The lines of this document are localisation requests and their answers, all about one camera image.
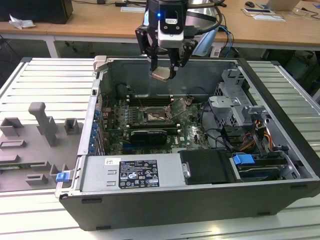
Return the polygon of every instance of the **sticker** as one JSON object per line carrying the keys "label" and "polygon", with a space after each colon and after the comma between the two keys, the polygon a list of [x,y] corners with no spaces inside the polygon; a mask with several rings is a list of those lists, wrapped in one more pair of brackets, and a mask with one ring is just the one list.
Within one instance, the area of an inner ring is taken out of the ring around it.
{"label": "sticker", "polygon": [[121,158],[107,157],[104,159],[104,165],[119,165]]}
{"label": "sticker", "polygon": [[119,159],[119,188],[136,189],[160,186],[157,160],[120,161],[120,158],[113,159]]}

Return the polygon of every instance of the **blue plastic latch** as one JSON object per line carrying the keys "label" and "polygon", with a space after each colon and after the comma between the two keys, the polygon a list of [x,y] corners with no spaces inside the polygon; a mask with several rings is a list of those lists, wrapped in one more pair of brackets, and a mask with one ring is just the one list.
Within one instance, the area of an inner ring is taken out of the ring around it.
{"label": "blue plastic latch", "polygon": [[58,183],[58,182],[69,182],[69,175],[70,173],[69,172],[59,172],[57,175],[56,175],[56,178],[55,178],[55,181]]}
{"label": "blue plastic latch", "polygon": [[251,154],[236,154],[233,157],[233,161],[236,165],[238,164],[255,164],[255,160]]}

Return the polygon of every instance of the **computer case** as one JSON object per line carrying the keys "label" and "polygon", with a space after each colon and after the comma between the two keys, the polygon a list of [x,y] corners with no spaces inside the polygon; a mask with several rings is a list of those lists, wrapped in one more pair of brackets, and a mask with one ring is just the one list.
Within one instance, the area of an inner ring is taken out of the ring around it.
{"label": "computer case", "polygon": [[1,0],[0,21],[10,16],[52,24],[66,24],[73,12],[72,0]]}

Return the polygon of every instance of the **capacitor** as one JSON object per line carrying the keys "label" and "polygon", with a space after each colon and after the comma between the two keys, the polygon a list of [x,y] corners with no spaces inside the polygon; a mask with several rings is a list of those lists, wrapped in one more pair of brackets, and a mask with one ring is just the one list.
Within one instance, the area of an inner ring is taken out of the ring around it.
{"label": "capacitor", "polygon": [[185,101],[185,105],[187,106],[187,107],[190,107],[191,106],[191,102],[190,101]]}

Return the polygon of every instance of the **motherboard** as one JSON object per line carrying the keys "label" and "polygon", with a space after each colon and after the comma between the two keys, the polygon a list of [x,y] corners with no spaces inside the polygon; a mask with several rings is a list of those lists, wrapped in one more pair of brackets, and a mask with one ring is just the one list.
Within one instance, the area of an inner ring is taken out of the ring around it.
{"label": "motherboard", "polygon": [[107,155],[209,149],[192,97],[110,99],[102,109]]}

